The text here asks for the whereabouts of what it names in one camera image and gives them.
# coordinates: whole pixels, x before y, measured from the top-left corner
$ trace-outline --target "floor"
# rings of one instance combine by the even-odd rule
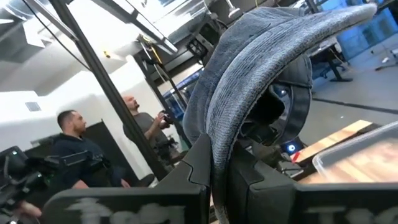
[[[398,49],[398,34],[350,60],[351,66],[343,76],[353,78],[352,82],[316,80],[313,97],[398,110],[394,100],[398,95],[398,67],[374,71],[383,65],[384,58],[389,57],[390,63],[393,60],[386,49]],[[328,78],[333,78],[333,74],[329,73]],[[398,115],[313,101],[300,137],[305,144],[313,144],[359,119],[387,124],[398,121]]]

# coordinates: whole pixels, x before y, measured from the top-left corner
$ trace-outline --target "ceiling light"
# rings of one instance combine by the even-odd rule
[[[240,8],[236,8],[234,5],[232,5],[231,0],[225,0],[225,1],[229,6],[229,14],[228,14],[229,18],[231,18],[234,14],[236,14],[241,10]]]
[[[8,24],[8,23],[13,23],[13,19],[0,19],[0,24]]]

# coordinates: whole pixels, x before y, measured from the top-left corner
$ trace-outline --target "bald man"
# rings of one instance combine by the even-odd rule
[[[166,147],[166,145],[169,144],[169,139],[162,130],[169,128],[170,125],[164,121],[165,115],[163,113],[159,113],[155,118],[153,118],[148,113],[138,112],[139,104],[133,96],[124,96],[123,100],[144,133],[146,139],[149,141],[150,146],[162,151],[168,150],[170,159],[177,157],[179,155],[177,150]],[[125,125],[123,125],[123,131],[128,139],[132,142],[135,141],[134,136],[130,136],[127,133]]]

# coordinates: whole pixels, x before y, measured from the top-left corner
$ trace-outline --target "glass partition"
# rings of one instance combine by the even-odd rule
[[[322,10],[364,4],[361,0],[328,0],[321,2]],[[340,34],[337,38],[347,59],[351,59],[366,49],[398,33],[398,25],[391,11],[387,8],[362,25]]]

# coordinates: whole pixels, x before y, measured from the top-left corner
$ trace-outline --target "man's arm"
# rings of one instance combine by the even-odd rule
[[[152,123],[152,125],[150,126],[149,130],[144,133],[144,136],[147,140],[151,140],[156,135],[156,133],[158,131],[160,131],[159,122],[157,122],[156,118],[155,118],[155,120]]]

